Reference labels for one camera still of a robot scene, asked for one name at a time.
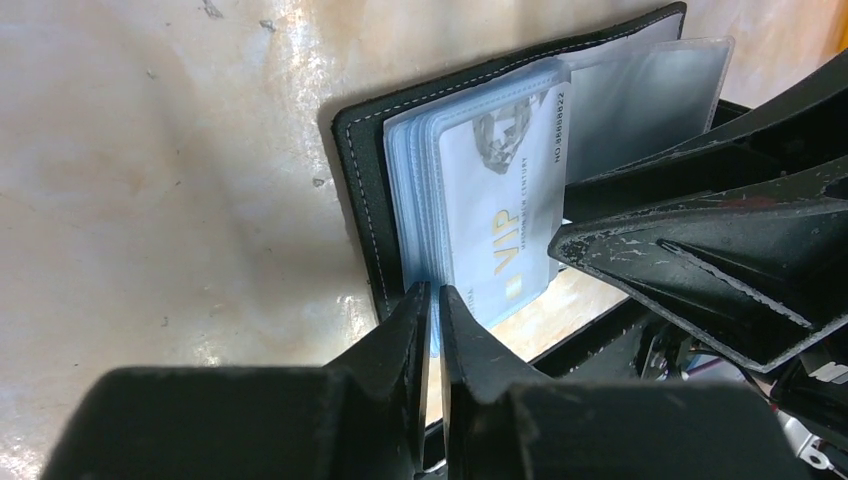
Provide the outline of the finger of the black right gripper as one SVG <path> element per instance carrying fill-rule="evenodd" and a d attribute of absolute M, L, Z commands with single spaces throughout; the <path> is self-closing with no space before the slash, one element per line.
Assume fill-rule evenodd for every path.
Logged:
<path fill-rule="evenodd" d="M 549 252 L 767 372 L 847 322 L 847 161 L 574 222 Z"/>
<path fill-rule="evenodd" d="M 567 186 L 577 223 L 791 175 L 847 153 L 847 55 L 673 148 Z"/>

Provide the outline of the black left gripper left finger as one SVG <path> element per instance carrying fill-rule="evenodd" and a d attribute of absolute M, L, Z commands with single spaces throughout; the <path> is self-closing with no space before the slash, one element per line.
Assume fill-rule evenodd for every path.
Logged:
<path fill-rule="evenodd" d="M 321 367 L 127 367 L 88 391 L 46 479 L 411 479 L 431 289 Z"/>

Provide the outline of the black leather card holder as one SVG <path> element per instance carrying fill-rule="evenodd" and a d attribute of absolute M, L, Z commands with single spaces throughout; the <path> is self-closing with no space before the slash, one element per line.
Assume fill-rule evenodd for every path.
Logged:
<path fill-rule="evenodd" d="M 332 136 L 380 319 L 427 282 L 492 328 L 562 271 L 566 187 L 707 132 L 730 36 L 674 2 L 342 109 Z"/>

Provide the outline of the silver VIP card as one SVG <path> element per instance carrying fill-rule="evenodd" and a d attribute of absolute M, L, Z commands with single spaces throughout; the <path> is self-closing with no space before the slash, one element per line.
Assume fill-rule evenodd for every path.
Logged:
<path fill-rule="evenodd" d="M 486 328 L 558 274 L 547 246 L 562 222 L 571 97 L 567 81 L 529 78 L 433 125 L 451 253 L 446 281 Z"/>

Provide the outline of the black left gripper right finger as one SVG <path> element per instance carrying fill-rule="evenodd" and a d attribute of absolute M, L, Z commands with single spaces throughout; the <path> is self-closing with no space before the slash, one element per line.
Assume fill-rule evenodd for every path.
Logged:
<path fill-rule="evenodd" d="M 770 407 L 738 383 L 553 379 L 440 290 L 452 479 L 805 479 Z"/>

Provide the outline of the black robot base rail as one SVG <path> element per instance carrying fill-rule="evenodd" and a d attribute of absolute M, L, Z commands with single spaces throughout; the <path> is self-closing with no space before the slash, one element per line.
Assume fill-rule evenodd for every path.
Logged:
<path fill-rule="evenodd" d="M 739 381 L 722 380 L 717 374 L 720 361 L 690 362 L 684 358 L 683 350 L 678 330 L 627 300 L 525 362 L 556 380 L 738 383 L 751 389 Z M 801 423 L 776 407 L 768 407 L 792 453 L 807 468 L 805 479 L 846 477 L 844 449 L 809 434 Z M 452 479 L 447 473 L 445 445 L 441 453 L 429 454 L 427 459 L 434 467 L 434 478 Z"/>

